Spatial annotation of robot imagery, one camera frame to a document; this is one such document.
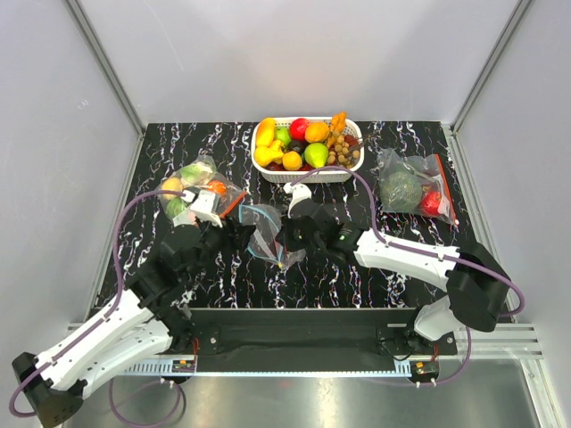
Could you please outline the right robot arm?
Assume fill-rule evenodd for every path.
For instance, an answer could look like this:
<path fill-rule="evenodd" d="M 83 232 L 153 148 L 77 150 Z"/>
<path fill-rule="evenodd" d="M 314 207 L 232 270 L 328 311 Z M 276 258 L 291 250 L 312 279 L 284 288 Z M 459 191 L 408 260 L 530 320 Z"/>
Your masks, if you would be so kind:
<path fill-rule="evenodd" d="M 419 354 L 452 330 L 492 332 L 509 292 L 507 273 L 481 243 L 438 247 L 376 236 L 372 228 L 338 223 L 323 210 L 283 217 L 277 241 L 288 251 L 319 252 L 339 264 L 392 271 L 444 291 L 443 298 L 418 310 L 405 331 L 406 345 Z"/>

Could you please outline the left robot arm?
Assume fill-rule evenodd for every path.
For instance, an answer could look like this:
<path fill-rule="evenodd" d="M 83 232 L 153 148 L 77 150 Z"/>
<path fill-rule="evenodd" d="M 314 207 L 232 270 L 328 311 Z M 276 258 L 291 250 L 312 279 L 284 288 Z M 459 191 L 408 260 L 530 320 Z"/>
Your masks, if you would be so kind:
<path fill-rule="evenodd" d="M 186 286 L 224 250 L 243 250 L 255 231 L 235 218 L 168 232 L 115 297 L 77 330 L 38 355 L 21 353 L 12 368 L 44 427 L 77 413 L 100 384 L 164 351 L 193 345 L 189 315 L 178 307 Z"/>

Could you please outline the brown fake longan bunch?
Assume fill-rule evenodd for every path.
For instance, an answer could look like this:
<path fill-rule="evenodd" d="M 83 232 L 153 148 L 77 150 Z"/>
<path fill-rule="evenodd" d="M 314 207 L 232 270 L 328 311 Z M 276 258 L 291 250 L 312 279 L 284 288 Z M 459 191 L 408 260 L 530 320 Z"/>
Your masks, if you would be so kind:
<path fill-rule="evenodd" d="M 327 159 L 327 166 L 340 166 L 346 169 L 355 168 L 357 164 L 364 158 L 366 145 L 372 141 L 369 136 L 354 136 L 360 140 L 360 149 L 349 151 L 343 146 L 344 136 L 345 135 L 340 135 L 337 138 L 337 141 L 328 147 L 329 157 Z"/>

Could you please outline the blue zip clear bag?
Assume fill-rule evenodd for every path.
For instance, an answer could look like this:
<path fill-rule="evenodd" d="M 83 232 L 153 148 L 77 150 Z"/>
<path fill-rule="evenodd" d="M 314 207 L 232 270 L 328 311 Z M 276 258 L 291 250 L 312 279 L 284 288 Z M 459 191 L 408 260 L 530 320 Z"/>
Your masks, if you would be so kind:
<path fill-rule="evenodd" d="M 287 270 L 305 258 L 305 250 L 291 251 L 277 241 L 282 221 L 276 208 L 264 204 L 242 204 L 238 219 L 244 226 L 255 226 L 247 246 L 254 258 L 276 265 L 281 270 Z"/>

